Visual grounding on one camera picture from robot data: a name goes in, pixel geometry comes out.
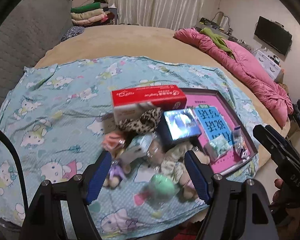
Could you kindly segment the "person's right hand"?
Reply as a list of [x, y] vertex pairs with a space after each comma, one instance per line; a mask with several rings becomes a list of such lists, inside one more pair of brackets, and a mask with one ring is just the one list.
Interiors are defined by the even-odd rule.
[[282, 179], [275, 179], [274, 185], [277, 188], [277, 191], [274, 193], [273, 201], [269, 206], [272, 212], [279, 208], [286, 207], [288, 205], [290, 194], [288, 185]]

